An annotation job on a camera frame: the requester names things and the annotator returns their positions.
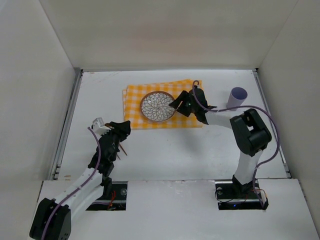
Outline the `copper spoon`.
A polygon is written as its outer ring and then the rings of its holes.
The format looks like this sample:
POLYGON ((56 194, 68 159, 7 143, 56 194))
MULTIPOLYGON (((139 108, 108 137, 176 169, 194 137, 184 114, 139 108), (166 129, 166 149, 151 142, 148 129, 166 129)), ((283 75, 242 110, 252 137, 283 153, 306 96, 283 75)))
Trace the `copper spoon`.
POLYGON ((126 156, 128 156, 127 152, 125 151, 125 149, 124 149, 124 147, 122 146, 121 143, 119 143, 119 147, 120 147, 120 149, 123 151, 123 153, 124 153, 126 156))

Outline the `floral patterned ceramic bowl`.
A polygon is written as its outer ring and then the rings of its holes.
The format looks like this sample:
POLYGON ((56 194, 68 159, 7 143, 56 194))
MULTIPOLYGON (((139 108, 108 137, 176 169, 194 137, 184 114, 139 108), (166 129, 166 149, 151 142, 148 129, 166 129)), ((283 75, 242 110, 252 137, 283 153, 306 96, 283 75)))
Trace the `floral patterned ceramic bowl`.
POLYGON ((176 113, 176 110, 169 106, 174 100, 174 97, 165 91, 149 92, 140 101, 140 112, 151 122, 166 122, 176 113))

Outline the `yellow white checkered cloth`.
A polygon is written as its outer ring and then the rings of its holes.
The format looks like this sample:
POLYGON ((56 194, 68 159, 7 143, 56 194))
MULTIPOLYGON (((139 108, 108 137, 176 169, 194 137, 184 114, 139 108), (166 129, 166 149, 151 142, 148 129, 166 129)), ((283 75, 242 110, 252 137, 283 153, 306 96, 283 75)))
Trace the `yellow white checkered cloth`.
POLYGON ((194 115, 186 117, 169 106, 192 85, 191 79, 128 85, 122 90, 124 120, 130 121, 133 130, 201 128, 194 115))

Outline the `lilac plastic cup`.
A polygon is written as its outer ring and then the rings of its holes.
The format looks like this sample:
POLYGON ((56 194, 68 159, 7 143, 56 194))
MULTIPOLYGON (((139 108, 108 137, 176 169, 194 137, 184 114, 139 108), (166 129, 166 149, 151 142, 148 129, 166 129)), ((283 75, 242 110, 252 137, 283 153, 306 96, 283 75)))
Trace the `lilac plastic cup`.
POLYGON ((227 108, 240 106, 248 97, 248 92, 242 87, 234 87, 229 94, 227 108))

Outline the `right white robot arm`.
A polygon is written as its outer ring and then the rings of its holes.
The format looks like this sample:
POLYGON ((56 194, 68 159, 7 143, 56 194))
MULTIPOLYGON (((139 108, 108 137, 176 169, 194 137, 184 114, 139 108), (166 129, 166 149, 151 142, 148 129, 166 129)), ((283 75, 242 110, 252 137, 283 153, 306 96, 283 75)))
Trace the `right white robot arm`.
POLYGON ((265 111, 253 105, 218 109, 208 104, 204 91, 197 86, 190 91, 182 91, 169 106, 186 117, 194 114, 205 125, 232 130, 240 150, 238 166, 232 176, 233 191, 237 195, 252 191, 259 159, 272 140, 268 127, 258 113, 265 111))

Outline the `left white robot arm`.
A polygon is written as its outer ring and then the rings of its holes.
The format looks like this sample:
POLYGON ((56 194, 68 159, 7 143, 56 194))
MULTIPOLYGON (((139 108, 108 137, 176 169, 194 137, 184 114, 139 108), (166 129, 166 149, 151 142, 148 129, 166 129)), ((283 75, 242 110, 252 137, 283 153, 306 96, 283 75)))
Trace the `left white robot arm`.
POLYGON ((131 122, 104 123, 96 118, 88 130, 97 147, 87 168, 66 190, 53 198, 43 198, 37 205, 29 237, 33 240, 67 240, 72 223, 98 198, 114 197, 110 174, 121 143, 131 134, 131 122))

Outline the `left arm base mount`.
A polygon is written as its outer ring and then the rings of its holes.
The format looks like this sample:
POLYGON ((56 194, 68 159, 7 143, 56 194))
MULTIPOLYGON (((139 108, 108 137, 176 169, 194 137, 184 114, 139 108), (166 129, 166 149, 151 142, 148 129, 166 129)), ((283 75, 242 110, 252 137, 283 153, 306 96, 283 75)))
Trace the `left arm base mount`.
POLYGON ((125 211, 127 207, 128 182, 116 181, 108 196, 95 200, 86 211, 125 211))

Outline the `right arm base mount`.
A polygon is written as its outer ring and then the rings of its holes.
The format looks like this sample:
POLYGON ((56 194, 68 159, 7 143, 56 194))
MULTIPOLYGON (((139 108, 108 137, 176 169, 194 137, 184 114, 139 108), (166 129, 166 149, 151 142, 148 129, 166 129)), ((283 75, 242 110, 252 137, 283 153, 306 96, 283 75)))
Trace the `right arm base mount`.
POLYGON ((256 181, 241 191, 231 180, 216 181, 214 196, 219 210, 263 210, 269 206, 266 192, 256 181))

